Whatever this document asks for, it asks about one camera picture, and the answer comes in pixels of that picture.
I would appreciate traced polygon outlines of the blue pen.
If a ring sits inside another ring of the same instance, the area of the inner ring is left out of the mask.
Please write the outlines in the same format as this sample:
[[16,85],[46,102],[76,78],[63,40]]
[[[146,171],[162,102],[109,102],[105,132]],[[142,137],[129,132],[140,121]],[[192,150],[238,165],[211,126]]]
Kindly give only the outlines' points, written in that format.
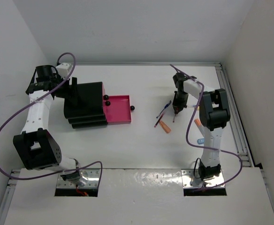
[[156,118],[159,118],[162,113],[170,106],[170,104],[172,103],[171,100],[169,100],[169,102],[163,107],[163,109],[161,110],[161,112],[156,116]]

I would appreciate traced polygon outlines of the dark red pen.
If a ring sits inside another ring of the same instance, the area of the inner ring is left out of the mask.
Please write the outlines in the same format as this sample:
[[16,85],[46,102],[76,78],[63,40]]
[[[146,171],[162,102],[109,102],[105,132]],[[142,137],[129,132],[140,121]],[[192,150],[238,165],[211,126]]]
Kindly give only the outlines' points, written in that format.
[[158,118],[157,122],[154,125],[154,128],[157,127],[157,125],[158,125],[159,121],[161,120],[161,118],[162,118],[162,115]]

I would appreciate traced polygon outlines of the black drawer cabinet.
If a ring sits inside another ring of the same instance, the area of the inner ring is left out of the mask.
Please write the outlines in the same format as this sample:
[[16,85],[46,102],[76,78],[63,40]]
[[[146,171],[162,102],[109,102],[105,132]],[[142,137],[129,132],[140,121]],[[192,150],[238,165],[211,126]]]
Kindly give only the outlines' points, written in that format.
[[73,129],[106,126],[107,120],[103,109],[105,89],[103,82],[78,84],[81,97],[79,105],[70,105],[64,100],[64,117]]

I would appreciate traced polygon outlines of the orange highlighter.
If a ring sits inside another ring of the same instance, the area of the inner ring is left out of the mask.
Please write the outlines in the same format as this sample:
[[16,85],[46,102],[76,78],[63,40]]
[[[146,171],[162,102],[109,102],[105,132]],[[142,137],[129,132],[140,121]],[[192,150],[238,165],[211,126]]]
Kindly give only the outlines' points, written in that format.
[[171,132],[170,127],[167,126],[162,120],[159,121],[159,124],[167,134],[169,134]]

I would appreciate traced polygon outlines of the pink bottom drawer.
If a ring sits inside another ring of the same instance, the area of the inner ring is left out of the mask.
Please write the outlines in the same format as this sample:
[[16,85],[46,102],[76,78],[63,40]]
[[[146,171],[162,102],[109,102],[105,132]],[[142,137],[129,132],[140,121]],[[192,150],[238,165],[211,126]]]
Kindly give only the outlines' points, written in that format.
[[[110,101],[111,105],[106,106],[105,102]],[[119,125],[131,123],[129,95],[109,96],[108,100],[103,101],[103,109],[108,125]]]

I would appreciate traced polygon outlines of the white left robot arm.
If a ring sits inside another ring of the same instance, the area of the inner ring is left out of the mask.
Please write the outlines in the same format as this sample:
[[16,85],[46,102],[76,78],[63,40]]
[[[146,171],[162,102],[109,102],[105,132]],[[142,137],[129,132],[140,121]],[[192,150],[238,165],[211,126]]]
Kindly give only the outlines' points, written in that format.
[[56,67],[42,65],[35,68],[26,90],[31,106],[25,125],[13,144],[28,170],[61,171],[64,181],[82,186],[85,182],[79,162],[63,156],[58,143],[48,131],[50,108],[55,97],[66,98],[74,95],[67,77],[73,69],[69,63]]

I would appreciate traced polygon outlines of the orange highlighter near arm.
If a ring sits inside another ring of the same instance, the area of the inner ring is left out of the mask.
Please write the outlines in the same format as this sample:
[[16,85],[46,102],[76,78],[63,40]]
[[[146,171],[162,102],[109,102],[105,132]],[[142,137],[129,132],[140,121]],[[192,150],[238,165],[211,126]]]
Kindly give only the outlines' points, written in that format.
[[200,121],[200,119],[195,119],[194,122],[195,122],[195,124],[197,125],[197,127],[199,129],[203,129],[204,128],[203,125],[202,125],[202,123],[201,123],[201,121]]

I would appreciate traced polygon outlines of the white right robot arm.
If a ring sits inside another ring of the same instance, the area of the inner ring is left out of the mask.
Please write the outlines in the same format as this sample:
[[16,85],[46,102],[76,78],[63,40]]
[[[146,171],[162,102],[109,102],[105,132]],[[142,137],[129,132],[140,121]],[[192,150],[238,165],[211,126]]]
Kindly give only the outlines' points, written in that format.
[[175,115],[187,107],[189,95],[199,100],[199,120],[204,129],[205,139],[198,167],[199,178],[205,180],[219,176],[221,137],[230,120],[227,93],[224,89],[203,87],[196,77],[187,76],[182,72],[177,72],[173,76],[173,81],[177,88],[172,104]]

